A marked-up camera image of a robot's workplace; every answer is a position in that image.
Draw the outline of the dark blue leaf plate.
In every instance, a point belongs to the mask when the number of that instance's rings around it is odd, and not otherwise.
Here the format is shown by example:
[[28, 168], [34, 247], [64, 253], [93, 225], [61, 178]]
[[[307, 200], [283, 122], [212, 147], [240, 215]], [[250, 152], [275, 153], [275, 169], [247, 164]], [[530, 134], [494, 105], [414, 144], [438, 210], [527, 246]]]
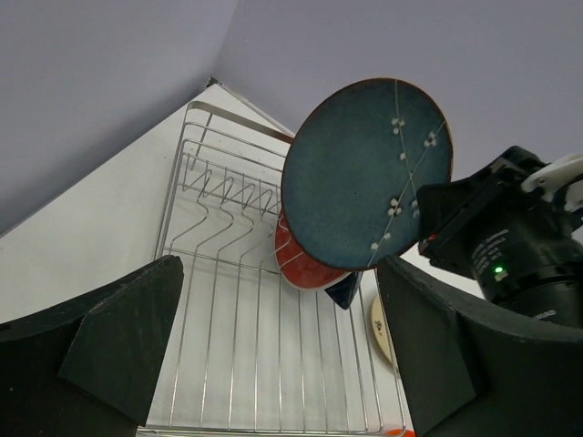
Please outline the dark blue leaf plate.
[[348, 310], [359, 289], [362, 276], [362, 271], [352, 272], [344, 279], [326, 288], [325, 291], [338, 307], [342, 310]]

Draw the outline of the red teal floral plate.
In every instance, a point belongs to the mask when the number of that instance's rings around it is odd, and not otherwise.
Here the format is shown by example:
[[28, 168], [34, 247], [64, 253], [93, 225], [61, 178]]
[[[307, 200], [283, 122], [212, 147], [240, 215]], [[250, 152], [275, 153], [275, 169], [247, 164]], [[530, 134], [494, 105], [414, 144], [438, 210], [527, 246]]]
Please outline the red teal floral plate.
[[292, 237], [283, 211], [278, 216], [274, 248], [282, 276], [298, 290], [327, 289], [349, 276], [349, 272], [329, 268], [306, 254]]

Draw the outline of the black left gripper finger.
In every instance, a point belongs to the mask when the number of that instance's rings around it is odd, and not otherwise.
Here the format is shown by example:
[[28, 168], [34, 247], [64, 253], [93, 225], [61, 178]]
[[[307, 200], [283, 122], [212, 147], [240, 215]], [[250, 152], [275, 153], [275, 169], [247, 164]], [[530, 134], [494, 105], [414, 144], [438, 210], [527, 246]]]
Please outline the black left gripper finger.
[[148, 420], [182, 285], [182, 261], [167, 255], [2, 323], [2, 435], [135, 435]]

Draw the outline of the orange round plate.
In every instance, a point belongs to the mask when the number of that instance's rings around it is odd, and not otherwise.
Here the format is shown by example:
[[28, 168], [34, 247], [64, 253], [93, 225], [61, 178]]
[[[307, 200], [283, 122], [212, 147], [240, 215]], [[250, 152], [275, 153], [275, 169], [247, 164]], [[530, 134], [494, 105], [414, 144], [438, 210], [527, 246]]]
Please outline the orange round plate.
[[388, 430], [384, 433], [386, 436], [395, 436], [395, 437], [415, 437], [416, 434], [414, 431], [410, 429], [392, 429]]

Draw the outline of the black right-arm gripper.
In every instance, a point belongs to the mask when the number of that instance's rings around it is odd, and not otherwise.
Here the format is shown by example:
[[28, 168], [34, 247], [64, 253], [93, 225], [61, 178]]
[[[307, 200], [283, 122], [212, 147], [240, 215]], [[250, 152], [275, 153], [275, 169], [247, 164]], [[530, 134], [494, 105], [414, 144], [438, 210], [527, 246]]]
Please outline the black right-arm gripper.
[[491, 303], [398, 257], [377, 266], [419, 436], [582, 433], [582, 173], [546, 202], [521, 183], [548, 164], [512, 146], [417, 191], [420, 254]]

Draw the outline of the cream round plate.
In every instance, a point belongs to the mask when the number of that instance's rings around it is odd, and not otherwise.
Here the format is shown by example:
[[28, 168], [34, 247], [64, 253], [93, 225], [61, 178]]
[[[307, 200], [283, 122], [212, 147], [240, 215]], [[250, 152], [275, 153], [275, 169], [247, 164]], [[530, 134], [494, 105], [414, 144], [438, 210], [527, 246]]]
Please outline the cream round plate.
[[383, 354], [386, 361], [393, 365], [393, 355], [391, 347], [390, 333], [385, 324], [384, 310], [381, 302], [381, 297], [376, 295], [373, 298], [370, 317], [373, 330], [373, 336], [376, 340], [380, 352]]

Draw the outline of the teal speckled round plate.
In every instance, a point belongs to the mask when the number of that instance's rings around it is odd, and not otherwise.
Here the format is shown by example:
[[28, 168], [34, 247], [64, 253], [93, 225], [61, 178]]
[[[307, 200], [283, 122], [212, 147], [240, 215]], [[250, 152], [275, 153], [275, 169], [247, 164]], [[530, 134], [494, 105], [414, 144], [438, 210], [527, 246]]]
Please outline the teal speckled round plate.
[[453, 141], [440, 107], [390, 77], [327, 97], [295, 135], [281, 202], [299, 246], [322, 264], [367, 270], [418, 240], [417, 191], [450, 181]]

